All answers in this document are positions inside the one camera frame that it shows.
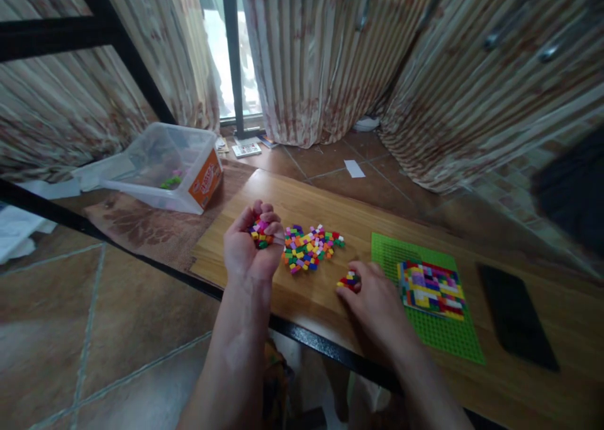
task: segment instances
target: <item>left hand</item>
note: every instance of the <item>left hand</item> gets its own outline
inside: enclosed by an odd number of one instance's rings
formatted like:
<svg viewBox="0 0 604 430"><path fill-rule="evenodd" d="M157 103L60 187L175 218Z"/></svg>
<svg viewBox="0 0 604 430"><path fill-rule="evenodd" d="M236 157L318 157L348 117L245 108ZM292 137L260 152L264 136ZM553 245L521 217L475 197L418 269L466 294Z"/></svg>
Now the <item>left hand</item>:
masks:
<svg viewBox="0 0 604 430"><path fill-rule="evenodd" d="M256 249L254 240L247 232L248 227L258 217L270 224L264 233L274 237L273 244L266 249ZM270 203L256 200L254 207L246 207L225 232L224 245L229 283L246 279L271 282L272 276L281 262L281 254L285 245L281 218L273 211Z"/></svg>

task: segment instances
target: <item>curtain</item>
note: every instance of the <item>curtain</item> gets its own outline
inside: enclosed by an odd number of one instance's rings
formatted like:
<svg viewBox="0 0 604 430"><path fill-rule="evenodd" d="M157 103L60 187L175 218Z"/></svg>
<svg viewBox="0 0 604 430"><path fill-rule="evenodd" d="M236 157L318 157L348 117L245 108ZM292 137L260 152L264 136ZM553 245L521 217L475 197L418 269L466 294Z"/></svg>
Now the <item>curtain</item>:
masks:
<svg viewBox="0 0 604 430"><path fill-rule="evenodd" d="M304 148L341 139L384 91L427 3L243 0L268 135Z"/></svg>
<svg viewBox="0 0 604 430"><path fill-rule="evenodd" d="M484 42L516 0L442 0L383 108L381 139L439 193L474 181L604 111L602 24L554 61L538 54L591 0L536 0L504 42Z"/></svg>
<svg viewBox="0 0 604 430"><path fill-rule="evenodd" d="M111 0L181 125L217 130L199 0ZM0 0L0 21L90 15L83 0ZM123 150L157 116L113 47L0 64L0 174L61 180Z"/></svg>

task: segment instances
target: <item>hand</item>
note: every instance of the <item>hand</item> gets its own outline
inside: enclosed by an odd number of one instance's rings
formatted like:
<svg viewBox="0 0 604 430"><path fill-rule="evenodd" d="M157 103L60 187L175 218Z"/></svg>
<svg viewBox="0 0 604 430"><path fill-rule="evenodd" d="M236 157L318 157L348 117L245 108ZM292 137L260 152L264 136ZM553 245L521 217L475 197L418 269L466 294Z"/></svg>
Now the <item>hand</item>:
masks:
<svg viewBox="0 0 604 430"><path fill-rule="evenodd" d="M401 351L410 351L416 346L421 346L413 326L407 319L398 290L386 278L379 265L353 261L349 266L361 277L360 291L354 293L346 287L338 287L336 292L350 307L375 344L390 359L400 356Z"/></svg>
<svg viewBox="0 0 604 430"><path fill-rule="evenodd" d="M256 219L262 219L270 225L264 230L266 235L274 237L273 244L266 249L256 249L254 240L247 232ZM246 207L234 223L225 232L225 266L228 281L272 281L272 276L281 262L285 245L285 235L281 218L273 211L270 203L256 200L254 207Z"/></svg>

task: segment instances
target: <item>small box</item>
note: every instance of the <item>small box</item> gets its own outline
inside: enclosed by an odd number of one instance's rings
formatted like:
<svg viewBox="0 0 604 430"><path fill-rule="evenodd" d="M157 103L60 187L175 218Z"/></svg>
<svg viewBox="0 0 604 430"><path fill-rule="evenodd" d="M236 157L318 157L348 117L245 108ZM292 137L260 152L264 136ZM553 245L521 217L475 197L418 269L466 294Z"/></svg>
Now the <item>small box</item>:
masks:
<svg viewBox="0 0 604 430"><path fill-rule="evenodd" d="M211 131L153 123L110 158L116 167L103 170L99 184L151 207L202 214L223 174L216 139Z"/></svg>

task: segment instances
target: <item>green block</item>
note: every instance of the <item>green block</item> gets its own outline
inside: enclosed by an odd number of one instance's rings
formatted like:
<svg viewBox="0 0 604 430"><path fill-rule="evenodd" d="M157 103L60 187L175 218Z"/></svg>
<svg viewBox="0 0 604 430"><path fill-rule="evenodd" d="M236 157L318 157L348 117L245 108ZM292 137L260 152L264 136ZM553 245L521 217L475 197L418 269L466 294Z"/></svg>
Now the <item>green block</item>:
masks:
<svg viewBox="0 0 604 430"><path fill-rule="evenodd" d="M453 257L377 233L371 235L371 260L378 263L384 269L386 277L395 284L398 283L396 266L406 260L441 266L455 271L459 276ZM483 365L484 355L478 343L469 305L466 297L464 321L435 317L410 307L405 307L405 313L426 345Z"/></svg>

